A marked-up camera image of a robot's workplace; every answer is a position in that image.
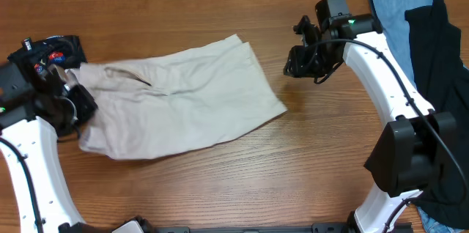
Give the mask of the black garment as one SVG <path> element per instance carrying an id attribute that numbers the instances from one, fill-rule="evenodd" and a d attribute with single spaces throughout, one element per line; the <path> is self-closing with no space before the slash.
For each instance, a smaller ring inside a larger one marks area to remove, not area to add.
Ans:
<path id="1" fill-rule="evenodd" d="M 410 57 L 417 90 L 436 111 L 448 111 L 457 121 L 451 152 L 468 172 L 468 69 L 460 58 L 461 30 L 450 23 L 444 0 L 405 12 L 410 27 Z M 468 204 L 447 207 L 462 196 L 462 180 L 454 166 L 426 193 L 418 211 L 426 232 L 461 232 L 468 228 Z"/>

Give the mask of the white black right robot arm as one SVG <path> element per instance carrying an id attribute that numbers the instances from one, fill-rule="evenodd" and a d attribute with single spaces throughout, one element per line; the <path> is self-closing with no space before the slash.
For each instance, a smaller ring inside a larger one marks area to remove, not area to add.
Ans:
<path id="1" fill-rule="evenodd" d="M 443 178 L 454 156 L 456 130 L 449 112 L 436 112 L 410 83 L 370 14 L 339 15 L 318 27 L 304 15 L 293 27 L 302 45 L 292 47 L 284 74 L 326 81 L 341 64 L 357 75 L 383 131 L 364 167 L 374 180 L 365 201 L 341 223 L 315 223 L 313 232 L 411 232 L 397 218 Z"/>

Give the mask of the blue denim garment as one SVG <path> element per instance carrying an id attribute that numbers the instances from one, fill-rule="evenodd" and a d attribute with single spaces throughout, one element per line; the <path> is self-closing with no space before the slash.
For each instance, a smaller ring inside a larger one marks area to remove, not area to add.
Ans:
<path id="1" fill-rule="evenodd" d="M 374 17 L 383 27 L 390 51 L 395 60 L 414 84 L 413 65 L 410 57 L 410 27 L 405 20 L 405 12 L 418 7 L 428 6 L 433 0 L 369 0 Z"/>

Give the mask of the folded black printed t-shirt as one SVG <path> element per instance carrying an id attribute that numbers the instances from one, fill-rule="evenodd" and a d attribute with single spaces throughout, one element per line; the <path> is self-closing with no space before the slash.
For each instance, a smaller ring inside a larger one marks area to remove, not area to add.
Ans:
<path id="1" fill-rule="evenodd" d="M 55 64 L 66 69 L 79 68 L 87 63 L 80 38 L 76 35 L 52 36 L 44 40 L 33 41 L 27 37 L 22 47 L 11 53 L 7 59 L 19 67 L 33 68 L 38 75 Z"/>

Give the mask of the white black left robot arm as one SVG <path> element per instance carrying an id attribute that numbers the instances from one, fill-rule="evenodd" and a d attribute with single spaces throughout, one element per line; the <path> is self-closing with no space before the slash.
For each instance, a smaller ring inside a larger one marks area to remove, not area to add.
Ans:
<path id="1" fill-rule="evenodd" d="M 41 73 L 14 62 L 1 66 L 1 153 L 22 232 L 85 232 L 59 162 L 58 145 L 97 108 L 62 67 Z"/>

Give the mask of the beige cargo shorts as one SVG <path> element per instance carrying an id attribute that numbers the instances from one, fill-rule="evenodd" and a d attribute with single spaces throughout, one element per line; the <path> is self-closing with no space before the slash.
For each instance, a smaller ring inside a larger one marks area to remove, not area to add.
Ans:
<path id="1" fill-rule="evenodd" d="M 286 111 L 237 35 L 168 56 L 84 63 L 69 74 L 97 103 L 80 148 L 115 160 L 232 141 Z"/>

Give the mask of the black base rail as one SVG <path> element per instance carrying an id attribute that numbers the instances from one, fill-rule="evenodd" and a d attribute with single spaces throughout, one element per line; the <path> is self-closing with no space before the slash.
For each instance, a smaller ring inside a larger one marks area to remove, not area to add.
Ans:
<path id="1" fill-rule="evenodd" d="M 261 226 L 192 229 L 187 226 L 153 227 L 146 219 L 127 222 L 111 230 L 112 233 L 347 233 L 355 232 L 347 223 L 313 223 L 311 226 Z"/>

